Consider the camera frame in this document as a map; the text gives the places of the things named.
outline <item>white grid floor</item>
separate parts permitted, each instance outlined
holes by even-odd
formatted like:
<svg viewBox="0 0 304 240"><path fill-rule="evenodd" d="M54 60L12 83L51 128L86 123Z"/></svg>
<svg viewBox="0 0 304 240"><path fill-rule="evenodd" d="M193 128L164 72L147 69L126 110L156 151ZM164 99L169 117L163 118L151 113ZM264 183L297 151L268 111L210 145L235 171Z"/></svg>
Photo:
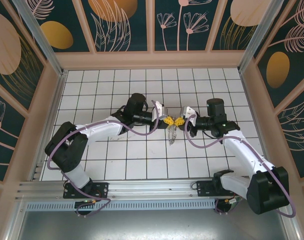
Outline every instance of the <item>white grid floor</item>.
<svg viewBox="0 0 304 240"><path fill-rule="evenodd" d="M182 106L206 116L206 100L221 98L228 120L236 121L263 154L236 68L69 71L53 134L66 121L77 125L107 118L125 105L132 93L144 94L149 107L151 100L164 103L173 117L179 116ZM134 129L146 133L147 127ZM213 140L199 131L194 141L203 145ZM86 148L81 164L93 180L202 178L228 168L247 175L223 145L194 148L179 129L171 146L168 131L160 129L149 136L129 132L102 139ZM44 167L41 180L62 180L62 175Z"/></svg>

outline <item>black mounting bracket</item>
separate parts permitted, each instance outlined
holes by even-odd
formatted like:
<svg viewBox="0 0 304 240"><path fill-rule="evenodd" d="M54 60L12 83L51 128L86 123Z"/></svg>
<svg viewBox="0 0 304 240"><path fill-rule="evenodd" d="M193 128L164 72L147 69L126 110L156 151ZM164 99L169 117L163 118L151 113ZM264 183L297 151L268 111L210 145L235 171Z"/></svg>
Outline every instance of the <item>black mounting bracket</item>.
<svg viewBox="0 0 304 240"><path fill-rule="evenodd" d="M196 182L197 195L199 197L232 197L232 191L223 188L216 189L213 180L197 181Z"/></svg>
<svg viewBox="0 0 304 240"><path fill-rule="evenodd" d="M97 198L107 198L108 182L94 182L88 195ZM70 183L64 184L64 199L90 199L78 192Z"/></svg>

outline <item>gold circle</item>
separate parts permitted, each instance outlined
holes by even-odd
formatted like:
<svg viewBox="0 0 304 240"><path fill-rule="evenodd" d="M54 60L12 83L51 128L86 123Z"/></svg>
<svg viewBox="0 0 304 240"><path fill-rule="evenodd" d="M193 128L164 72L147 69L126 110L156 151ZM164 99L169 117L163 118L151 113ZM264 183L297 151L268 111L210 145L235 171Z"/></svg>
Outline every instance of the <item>gold circle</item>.
<svg viewBox="0 0 304 240"><path fill-rule="evenodd" d="M0 14L0 74L15 72L21 61L21 41L15 27Z"/></svg>
<svg viewBox="0 0 304 240"><path fill-rule="evenodd" d="M44 35L52 47L68 49L73 45L71 32L57 21L47 21L41 25Z"/></svg>
<svg viewBox="0 0 304 240"><path fill-rule="evenodd" d="M281 51L275 52L269 59L266 68L267 83L274 89L280 87L290 70L290 61Z"/></svg>
<svg viewBox="0 0 304 240"><path fill-rule="evenodd" d="M233 0L231 18L239 26L258 25L267 10L270 0Z"/></svg>
<svg viewBox="0 0 304 240"><path fill-rule="evenodd" d="M116 11L115 4L119 10L124 10L127 18L134 15L137 9L137 0L88 0L94 13L101 19L109 22L120 22L121 16Z"/></svg>

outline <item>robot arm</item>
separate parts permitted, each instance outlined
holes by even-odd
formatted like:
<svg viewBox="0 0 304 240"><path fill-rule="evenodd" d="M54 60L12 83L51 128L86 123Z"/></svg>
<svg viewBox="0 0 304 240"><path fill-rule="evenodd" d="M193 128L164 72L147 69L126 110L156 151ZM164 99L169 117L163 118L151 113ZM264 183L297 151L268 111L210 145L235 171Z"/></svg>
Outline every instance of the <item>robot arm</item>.
<svg viewBox="0 0 304 240"><path fill-rule="evenodd" d="M273 209L277 209L289 204L286 196L267 172L266 168L257 159L255 154L243 143L249 142L245 139L239 126L226 119L224 102L222 99L214 98L207 101L207 112L209 116L200 116L190 107L184 107L181 115L184 119L192 115L188 123L188 130L192 137L197 135L197 131L211 131L213 137L238 137L242 141L225 138L221 143L229 149L245 167L248 177L236 175L232 170L223 170L214 174L213 182L216 189L232 191L244 199L256 214L261 214ZM263 156L261 160L280 180L281 184L288 192L288 175L283 167L275 167Z"/></svg>
<svg viewBox="0 0 304 240"><path fill-rule="evenodd" d="M125 106L102 121L117 121L131 129L135 124L149 125L151 130L154 128L157 113L156 109L153 109L152 112L143 111L143 107L146 105L145 97L142 94L134 93L128 99ZM156 102L156 107L159 113L159 119L165 119L167 117L167 109L158 101ZM93 123L73 125L70 122L65 122L46 146L45 153L50 155L58 143L69 133L92 124ZM165 122L159 121L158 129L164 129L166 127L167 124ZM58 148L53 156L53 162L68 176L76 187L82 189L85 193L89 193L91 191L92 181L80 165L86 146L106 137L124 134L127 131L125 127L115 122L98 124L86 128L68 139L68 141L71 141L70 145L65 142Z"/></svg>

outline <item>purple cable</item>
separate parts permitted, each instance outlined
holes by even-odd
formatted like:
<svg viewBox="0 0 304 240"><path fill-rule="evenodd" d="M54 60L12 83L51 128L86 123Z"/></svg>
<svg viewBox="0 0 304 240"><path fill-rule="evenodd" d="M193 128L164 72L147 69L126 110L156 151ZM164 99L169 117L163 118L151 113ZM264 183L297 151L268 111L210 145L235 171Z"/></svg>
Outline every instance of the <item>purple cable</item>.
<svg viewBox="0 0 304 240"><path fill-rule="evenodd" d="M283 185L281 184L281 182L277 179L277 177L274 175L274 173L266 166L266 164L264 163L264 161L261 159L260 155L257 154L257 152L252 148L252 146L250 144L248 144L247 142L245 141L242 141L242 139L240 139L239 137L236 137L236 136L224 136L224 137L221 137L217 140L215 140L214 142L211 142L209 145L204 145L204 146L199 146L199 145L196 145L195 143L192 142L191 138L189 137L188 135L188 131L187 131L187 125L188 125L188 122L190 121L191 118L195 118L196 115L193 114L191 115L185 122L185 126L184 126L184 134L186 135L187 137L187 140L196 148L198 149L205 149L205 148L208 148L224 139L235 139L235 140L238 140L240 141L241 143L243 143L244 145L246 145L248 147L248 149L251 150L251 152L256 156L256 158L258 159L258 161L263 165L263 167L268 171L268 173L272 176L272 178L275 180L275 182L277 183L277 185L281 188L282 192L284 193L284 195L286 196L288 202L290 203L291 205L291 208L292 208L292 214L291 215L288 215L286 213L283 213L279 210L275 210L277 211L279 214L281 214L282 216L285 216L285 217L289 217L289 218L293 218L295 217L296 215L296 209L295 209L295 206L294 206L294 202L292 201L291 197L288 195L287 191L285 190L285 188L283 187Z"/></svg>
<svg viewBox="0 0 304 240"><path fill-rule="evenodd" d="M157 109L157 106L156 106L156 102L152 100L152 103L155 107L155 110L156 110L156 123L155 123L155 126L154 128L149 132L149 133L140 133L140 132L137 132L137 131L134 131L132 130L131 128L129 128L128 126L126 126L125 124L119 122L119 121L115 121L115 120L105 120L105 121L100 121L100 122L95 122L93 124L90 124L88 126L85 126L85 127L82 127L80 129L77 129L73 132L71 132L70 134L68 134L66 137L64 137L58 144L57 146L53 149L52 153L50 154L49 158L48 158L48 161L47 161L47 168L50 169L50 170L61 170L59 167L51 167L50 166L50 163L51 163L51 160L54 156L54 154L56 153L57 149L69 138L71 137L72 135L76 134L76 133L79 133L80 131L83 131L87 128L91 128L91 127L94 127L94 126L97 126L97 125L100 125L100 124L108 124L108 123L115 123L115 124L120 124L121 126L123 126L124 128L126 128L127 130L137 134L137 135L140 135L140 136L147 136L147 135L150 135L152 134L153 132L156 131L157 129L157 126L158 126L158 122L159 122L159 115L158 115L158 109ZM67 175L63 172L61 172L63 174L63 176L67 179L67 181L79 192L81 193L82 195L88 197L88 198L91 198L91 199L95 199L95 200L98 200L98 201L101 201L101 200L106 200L107 203L105 203L104 205L102 205L99 209L97 209L96 211L92 211L91 213L87 214L87 216L90 216L90 215L94 215L96 213L98 213L101 209L103 209L107 204L109 204L111 202L111 200L109 198L102 198L102 197L95 197L95 196L90 196L86 193L84 193L83 191L81 191L78 187L76 187L74 185L74 183L67 177ZM85 204L82 204L81 206L86 206L86 205L91 205L92 203L85 203Z"/></svg>

